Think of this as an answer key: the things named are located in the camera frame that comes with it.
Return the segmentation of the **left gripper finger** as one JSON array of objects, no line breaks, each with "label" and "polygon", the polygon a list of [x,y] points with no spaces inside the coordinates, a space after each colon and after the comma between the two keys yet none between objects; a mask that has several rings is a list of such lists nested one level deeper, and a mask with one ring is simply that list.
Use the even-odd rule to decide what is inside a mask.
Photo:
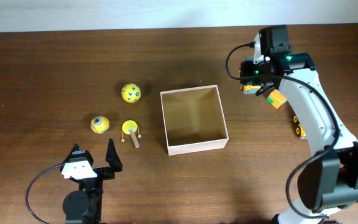
[{"label": "left gripper finger", "polygon": [[85,151],[82,151],[78,144],[74,144],[72,150],[62,162],[63,167],[61,168],[61,171],[63,171],[64,169],[69,170],[74,169],[75,167],[77,168],[85,160]]},{"label": "left gripper finger", "polygon": [[122,162],[117,154],[114,141],[111,138],[108,142],[105,161],[109,164],[110,168],[112,168],[114,172],[122,171]]}]

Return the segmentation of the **multicolour puzzle cube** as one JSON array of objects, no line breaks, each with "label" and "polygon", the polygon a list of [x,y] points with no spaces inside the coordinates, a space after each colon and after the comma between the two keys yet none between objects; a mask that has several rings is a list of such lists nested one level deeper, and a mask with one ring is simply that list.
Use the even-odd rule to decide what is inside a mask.
[{"label": "multicolour puzzle cube", "polygon": [[267,101],[274,108],[279,109],[279,107],[287,102],[287,98],[279,90],[274,90],[267,97]]}]

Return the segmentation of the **yellow grey dump truck toy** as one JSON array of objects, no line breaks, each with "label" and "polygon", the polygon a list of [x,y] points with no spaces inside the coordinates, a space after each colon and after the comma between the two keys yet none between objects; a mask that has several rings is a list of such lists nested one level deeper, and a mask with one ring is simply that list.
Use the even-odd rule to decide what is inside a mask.
[{"label": "yellow grey dump truck toy", "polygon": [[243,94],[254,95],[259,91],[261,86],[260,85],[243,85],[243,84],[240,84],[240,88],[241,88],[241,91],[243,92]]}]

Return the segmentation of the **yellow grey mixer truck toy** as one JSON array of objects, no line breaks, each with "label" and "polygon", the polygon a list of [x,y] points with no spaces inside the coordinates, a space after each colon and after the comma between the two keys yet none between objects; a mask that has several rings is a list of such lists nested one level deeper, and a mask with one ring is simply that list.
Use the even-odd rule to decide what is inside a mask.
[{"label": "yellow grey mixer truck toy", "polygon": [[300,138],[300,139],[306,139],[306,133],[303,129],[303,127],[301,126],[298,117],[296,115],[293,116],[293,122],[295,124],[295,134]]}]

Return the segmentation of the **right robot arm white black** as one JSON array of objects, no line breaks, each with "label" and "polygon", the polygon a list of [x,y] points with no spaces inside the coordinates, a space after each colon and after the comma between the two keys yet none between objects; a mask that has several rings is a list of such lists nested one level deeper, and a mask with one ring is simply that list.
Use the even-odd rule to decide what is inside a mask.
[{"label": "right robot arm white black", "polygon": [[306,52],[294,52],[285,25],[259,30],[241,63],[237,80],[274,87],[292,107],[303,128],[311,157],[290,173],[285,187],[289,209],[273,223],[326,223],[329,216],[358,203],[358,140],[345,127],[319,81]]}]

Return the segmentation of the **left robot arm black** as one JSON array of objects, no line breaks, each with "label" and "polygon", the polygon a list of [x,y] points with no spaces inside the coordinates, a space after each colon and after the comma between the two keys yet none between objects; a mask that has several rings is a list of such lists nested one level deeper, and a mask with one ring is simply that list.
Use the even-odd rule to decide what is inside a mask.
[{"label": "left robot arm black", "polygon": [[105,161],[107,167],[93,167],[93,158],[78,144],[73,146],[60,169],[63,177],[78,184],[78,190],[69,193],[62,204],[66,223],[99,223],[103,201],[103,182],[113,180],[122,171],[122,162],[114,141],[108,141]]}]

